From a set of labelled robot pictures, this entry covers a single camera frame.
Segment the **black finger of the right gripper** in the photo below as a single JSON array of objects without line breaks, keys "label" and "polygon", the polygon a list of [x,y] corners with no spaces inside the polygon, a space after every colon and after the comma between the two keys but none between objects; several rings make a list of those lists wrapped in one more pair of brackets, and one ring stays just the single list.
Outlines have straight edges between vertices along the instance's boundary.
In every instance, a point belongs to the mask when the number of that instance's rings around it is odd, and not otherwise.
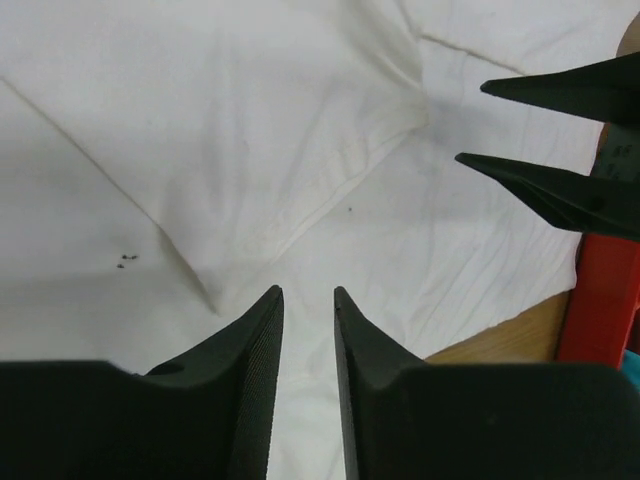
[{"label": "black finger of the right gripper", "polygon": [[550,225],[599,235],[639,233],[639,186],[486,155],[455,160],[501,184]]},{"label": "black finger of the right gripper", "polygon": [[494,79],[486,94],[614,124],[639,122],[639,54],[559,73]]}]

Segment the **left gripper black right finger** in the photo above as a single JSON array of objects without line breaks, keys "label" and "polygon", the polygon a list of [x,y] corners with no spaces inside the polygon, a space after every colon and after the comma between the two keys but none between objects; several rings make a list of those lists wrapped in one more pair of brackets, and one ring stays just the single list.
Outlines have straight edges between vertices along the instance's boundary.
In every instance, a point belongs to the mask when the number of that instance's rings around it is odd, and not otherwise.
[{"label": "left gripper black right finger", "polygon": [[639,394],[597,364],[433,365],[343,288],[334,335],[350,479],[635,479]]}]

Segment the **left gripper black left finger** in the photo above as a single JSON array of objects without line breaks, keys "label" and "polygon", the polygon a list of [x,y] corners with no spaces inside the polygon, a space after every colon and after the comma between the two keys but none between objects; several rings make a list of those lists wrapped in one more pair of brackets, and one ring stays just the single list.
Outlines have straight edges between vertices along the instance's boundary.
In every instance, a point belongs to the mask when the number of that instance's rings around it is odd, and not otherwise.
[{"label": "left gripper black left finger", "polygon": [[262,479],[284,323],[269,288],[144,375],[104,361],[1,366],[5,479]]}]

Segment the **white t shirt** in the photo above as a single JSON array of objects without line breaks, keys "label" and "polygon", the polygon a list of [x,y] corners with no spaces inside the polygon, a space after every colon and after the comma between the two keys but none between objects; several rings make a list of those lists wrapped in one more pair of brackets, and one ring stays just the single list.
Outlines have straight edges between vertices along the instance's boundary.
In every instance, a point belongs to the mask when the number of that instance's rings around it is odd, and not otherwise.
[{"label": "white t shirt", "polygon": [[635,1],[5,1],[1,357],[144,373],[270,286],[267,475],[345,475],[333,291],[428,356],[575,283],[461,151],[584,173],[598,123],[481,93],[612,57]]}]

